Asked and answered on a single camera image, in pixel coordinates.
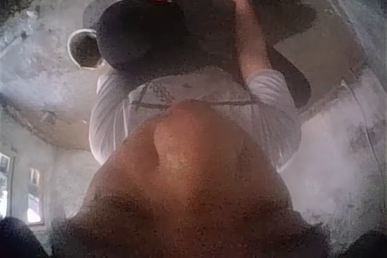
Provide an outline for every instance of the person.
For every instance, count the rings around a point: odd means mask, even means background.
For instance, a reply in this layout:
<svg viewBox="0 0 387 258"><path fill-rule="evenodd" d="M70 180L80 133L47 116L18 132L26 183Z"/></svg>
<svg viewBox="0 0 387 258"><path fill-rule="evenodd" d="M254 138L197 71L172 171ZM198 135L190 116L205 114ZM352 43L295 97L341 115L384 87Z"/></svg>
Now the person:
<svg viewBox="0 0 387 258"><path fill-rule="evenodd" d="M56 223L55 257L327 256L277 173L300 143L297 110L250 0L233 1L243 85L198 56L174 0L102 14L113 68L89 134L102 167L78 214Z"/></svg>

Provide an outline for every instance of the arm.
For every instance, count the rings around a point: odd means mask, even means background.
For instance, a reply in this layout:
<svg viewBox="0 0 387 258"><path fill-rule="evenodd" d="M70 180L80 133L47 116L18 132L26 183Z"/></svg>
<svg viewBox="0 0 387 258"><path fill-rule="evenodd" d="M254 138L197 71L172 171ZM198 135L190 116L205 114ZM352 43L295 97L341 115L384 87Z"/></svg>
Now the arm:
<svg viewBox="0 0 387 258"><path fill-rule="evenodd" d="M236 50L242 77L247 82L262 69L271 69L264 34L250 0L235 3Z"/></svg>

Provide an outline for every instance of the bucket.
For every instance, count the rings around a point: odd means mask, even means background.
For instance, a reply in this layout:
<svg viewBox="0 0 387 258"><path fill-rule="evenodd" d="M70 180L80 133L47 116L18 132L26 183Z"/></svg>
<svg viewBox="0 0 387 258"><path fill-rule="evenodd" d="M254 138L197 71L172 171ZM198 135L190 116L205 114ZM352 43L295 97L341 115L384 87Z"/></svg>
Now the bucket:
<svg viewBox="0 0 387 258"><path fill-rule="evenodd" d="M97 32L91 28L74 31L67 42L70 59L82 69L97 69L104 64L97 44Z"/></svg>

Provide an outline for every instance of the sleeve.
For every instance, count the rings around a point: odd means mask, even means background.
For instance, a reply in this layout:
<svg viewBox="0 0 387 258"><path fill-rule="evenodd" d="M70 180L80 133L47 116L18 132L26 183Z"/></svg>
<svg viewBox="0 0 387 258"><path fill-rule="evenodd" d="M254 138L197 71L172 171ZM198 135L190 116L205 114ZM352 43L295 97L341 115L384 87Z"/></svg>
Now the sleeve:
<svg viewBox="0 0 387 258"><path fill-rule="evenodd" d="M125 101L135 89L130 76L114 69L100 76L97 101L91 112L89 142L91 153L103 164L125 139Z"/></svg>
<svg viewBox="0 0 387 258"><path fill-rule="evenodd" d="M281 171L301 142L298 110L284 76L264 69L247 82L253 105L253 131L264 152Z"/></svg>

